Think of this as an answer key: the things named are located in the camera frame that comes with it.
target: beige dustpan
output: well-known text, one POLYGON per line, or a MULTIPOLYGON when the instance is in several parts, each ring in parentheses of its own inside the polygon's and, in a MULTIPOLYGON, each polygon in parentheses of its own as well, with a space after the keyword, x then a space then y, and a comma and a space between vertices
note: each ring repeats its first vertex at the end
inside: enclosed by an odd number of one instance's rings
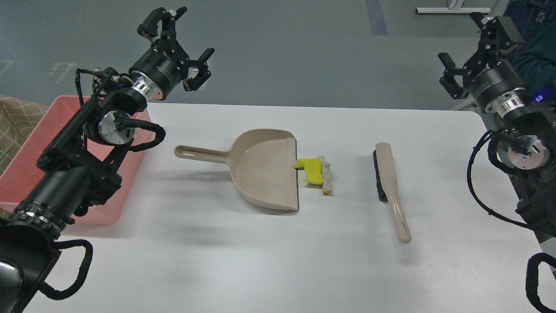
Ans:
POLYGON ((285 130, 253 129, 241 134, 229 151, 179 145, 178 158, 227 164, 241 195, 256 206, 298 210, 295 137, 285 130))

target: pink basket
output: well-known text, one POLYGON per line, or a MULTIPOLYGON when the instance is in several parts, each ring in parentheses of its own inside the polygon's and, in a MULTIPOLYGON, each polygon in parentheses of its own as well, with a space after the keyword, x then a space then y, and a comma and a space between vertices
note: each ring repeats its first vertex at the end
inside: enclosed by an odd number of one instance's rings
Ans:
MULTIPOLYGON (((44 176, 36 167, 37 159, 44 148, 65 126, 79 109, 76 96, 59 96, 54 100, 42 120, 25 141, 6 171, 0 176, 0 207, 13 211, 25 199, 35 185, 44 176)), ((133 116, 136 119, 150 121, 147 110, 133 116)), ((146 143, 152 139, 152 133, 136 129, 134 145, 146 143)), ((99 159, 104 159, 112 150, 111 146, 87 142, 87 149, 99 159)), ((103 206, 93 206, 87 215, 76 217, 76 223, 111 225, 116 223, 122 212, 133 179, 143 159, 144 151, 127 153, 118 174, 122 177, 120 188, 103 206)))

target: dustpan handle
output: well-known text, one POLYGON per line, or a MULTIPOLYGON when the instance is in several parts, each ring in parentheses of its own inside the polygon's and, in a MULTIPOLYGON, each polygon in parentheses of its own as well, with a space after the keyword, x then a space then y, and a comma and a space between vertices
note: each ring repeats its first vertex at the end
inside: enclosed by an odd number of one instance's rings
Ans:
POLYGON ((228 153, 224 151, 179 145, 174 148, 178 158, 228 164, 228 153))

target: black bristles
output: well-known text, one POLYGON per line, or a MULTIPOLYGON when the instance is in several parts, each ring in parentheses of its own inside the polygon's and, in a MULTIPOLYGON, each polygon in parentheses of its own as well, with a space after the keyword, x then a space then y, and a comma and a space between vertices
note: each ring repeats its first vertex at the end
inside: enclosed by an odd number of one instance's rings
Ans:
POLYGON ((376 161, 376 150, 373 152, 373 161, 375 162, 375 173, 376 173, 376 191, 379 193, 379 200, 387 203, 388 198, 386 197, 386 193, 382 188, 382 184, 380 183, 380 174, 379 174, 379 163, 376 161))

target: person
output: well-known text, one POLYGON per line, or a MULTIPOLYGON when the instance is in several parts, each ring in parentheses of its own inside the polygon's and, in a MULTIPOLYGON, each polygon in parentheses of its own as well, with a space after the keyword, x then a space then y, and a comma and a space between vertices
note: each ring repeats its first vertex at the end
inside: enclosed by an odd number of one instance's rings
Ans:
POLYGON ((525 44, 507 60, 529 84, 528 96, 556 80, 556 0, 510 0, 504 11, 525 44))
POLYGON ((556 19, 526 42, 513 65, 529 84, 531 97, 556 81, 556 19))

